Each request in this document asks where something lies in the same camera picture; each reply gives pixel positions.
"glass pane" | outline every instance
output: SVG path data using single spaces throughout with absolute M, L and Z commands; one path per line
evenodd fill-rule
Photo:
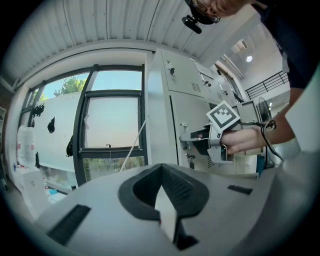
M 77 186 L 76 174 L 74 171 L 65 171 L 46 166 L 40 166 L 42 176 L 46 183 L 53 189 L 72 191 L 72 187 Z
M 26 104 L 26 107 L 30 107 L 30 106 L 33 105 L 33 103 L 34 103 L 34 101 L 35 101 L 35 98 L 36 98 L 36 96 L 37 96 L 37 94 L 38 94 L 38 91 L 39 91 L 39 89 L 36 89 L 36 90 L 34 90 L 34 91 L 32 91 L 32 92 L 30 93 L 29 99 L 28 99 L 28 103 Z
M 30 112 L 22 114 L 20 126 L 28 126 L 29 116 Z
M 85 158 L 84 173 L 87 181 L 119 172 L 126 158 Z M 145 165 L 143 156 L 129 157 L 123 170 L 129 170 Z
M 132 147 L 139 132 L 138 99 L 91 98 L 84 123 L 86 148 Z
M 48 83 L 40 97 L 40 102 L 60 95 L 82 92 L 89 73 L 77 74 Z
M 94 80 L 92 91 L 97 90 L 139 90 L 142 72 L 127 70 L 100 71 Z

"ceiling light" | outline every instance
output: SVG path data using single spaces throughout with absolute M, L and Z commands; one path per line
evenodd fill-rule
M 246 62 L 251 62 L 252 61 L 252 56 L 246 57 Z

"glasses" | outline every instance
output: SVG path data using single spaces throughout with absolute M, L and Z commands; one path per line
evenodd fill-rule
M 192 6 L 193 6 L 199 13 L 202 13 L 203 15 L 207 15 L 208 8 L 205 7 L 202 3 L 194 2 L 194 3 L 192 4 Z
M 208 15 L 208 8 L 205 7 L 202 3 L 194 2 L 192 7 L 203 16 L 206 16 L 208 19 L 212 20 L 214 23 L 218 23 L 220 18 L 215 15 Z

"hand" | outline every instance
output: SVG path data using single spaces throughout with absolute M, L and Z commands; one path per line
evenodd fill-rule
M 229 155 L 264 147 L 266 142 L 261 136 L 260 128 L 254 127 L 239 131 L 224 131 L 221 144 L 226 145 Z

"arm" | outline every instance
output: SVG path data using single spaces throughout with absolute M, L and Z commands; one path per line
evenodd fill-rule
M 266 133 L 267 138 L 272 144 L 284 143 L 295 137 L 294 132 L 286 120 L 285 114 L 297 101 L 303 91 L 304 90 L 300 88 L 291 88 L 289 105 L 273 118 L 276 123 L 276 129 Z M 253 150 L 267 145 L 261 135 L 261 129 L 258 126 L 228 132 L 222 136 L 221 143 L 228 147 L 229 154 Z

